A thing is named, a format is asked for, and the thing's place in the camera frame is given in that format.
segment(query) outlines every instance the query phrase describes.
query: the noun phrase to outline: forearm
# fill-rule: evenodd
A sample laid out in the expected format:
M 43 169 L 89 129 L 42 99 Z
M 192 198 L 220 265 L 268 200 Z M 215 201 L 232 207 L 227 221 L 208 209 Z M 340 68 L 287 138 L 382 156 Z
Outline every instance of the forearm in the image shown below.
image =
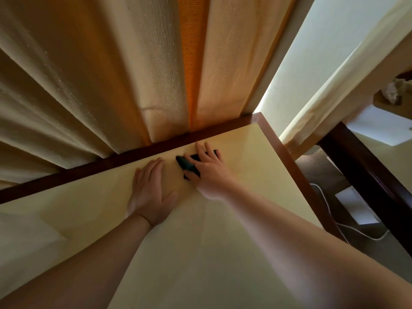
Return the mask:
M 410 306 L 409 283 L 321 228 L 236 184 L 223 200 L 306 306 Z
M 0 308 L 107 308 L 151 227 L 132 215 L 101 239 L 0 301 Z

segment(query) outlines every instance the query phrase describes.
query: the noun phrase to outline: floor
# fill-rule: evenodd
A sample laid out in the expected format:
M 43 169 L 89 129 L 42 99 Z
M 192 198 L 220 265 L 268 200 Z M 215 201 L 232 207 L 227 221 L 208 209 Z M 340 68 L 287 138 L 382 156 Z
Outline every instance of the floor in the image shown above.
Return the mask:
M 358 225 L 335 197 L 336 193 L 349 187 L 350 183 L 326 157 L 326 153 L 319 149 L 312 155 L 301 156 L 296 161 L 296 164 L 310 183 L 315 183 L 322 188 L 336 222 L 356 227 L 370 237 L 379 238 L 387 230 L 383 223 Z M 319 189 L 314 186 L 312 187 L 319 197 L 323 199 Z M 353 247 L 412 283 L 412 257 L 391 233 L 388 233 L 379 241 L 374 241 L 352 229 L 340 228 Z

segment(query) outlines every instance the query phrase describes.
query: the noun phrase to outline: beige curtain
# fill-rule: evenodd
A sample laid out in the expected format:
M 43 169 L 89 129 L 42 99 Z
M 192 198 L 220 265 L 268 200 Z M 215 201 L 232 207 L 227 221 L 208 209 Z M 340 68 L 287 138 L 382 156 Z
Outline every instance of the beige curtain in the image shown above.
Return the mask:
M 296 0 L 0 0 L 0 188 L 236 118 Z
M 412 65 L 411 31 L 412 0 L 399 0 L 281 134 L 295 159 Z

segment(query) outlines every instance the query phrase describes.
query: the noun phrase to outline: dark green sponge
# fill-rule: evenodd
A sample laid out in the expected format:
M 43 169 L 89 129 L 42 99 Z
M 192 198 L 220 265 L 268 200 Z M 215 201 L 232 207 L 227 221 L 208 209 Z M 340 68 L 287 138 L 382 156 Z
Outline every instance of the dark green sponge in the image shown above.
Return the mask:
M 190 155 L 190 157 L 192 157 L 194 160 L 200 161 L 198 154 Z M 179 166 L 183 170 L 192 171 L 193 173 L 197 174 L 200 177 L 199 170 L 196 168 L 195 165 L 190 163 L 186 158 L 184 158 L 183 156 L 176 156 L 176 161 L 178 162 Z M 187 176 L 183 176 L 183 179 L 188 180 L 189 178 Z

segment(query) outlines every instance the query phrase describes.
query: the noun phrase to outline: hand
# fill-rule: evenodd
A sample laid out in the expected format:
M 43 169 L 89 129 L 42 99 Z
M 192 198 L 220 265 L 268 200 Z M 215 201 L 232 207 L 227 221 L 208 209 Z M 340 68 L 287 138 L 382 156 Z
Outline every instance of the hand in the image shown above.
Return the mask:
M 235 177 L 225 165 L 219 150 L 215 154 L 209 143 L 205 142 L 208 152 L 208 155 L 206 155 L 199 142 L 196 142 L 195 145 L 201 161 L 194 160 L 187 153 L 184 154 L 184 157 L 196 166 L 200 172 L 200 177 L 187 170 L 184 171 L 185 175 L 207 199 L 223 200 L 225 193 L 237 185 Z
M 139 215 L 154 227 L 162 223 L 173 210 L 178 198 L 177 192 L 162 196 L 162 170 L 164 160 L 149 161 L 143 169 L 136 169 L 133 191 L 127 204 L 127 216 Z

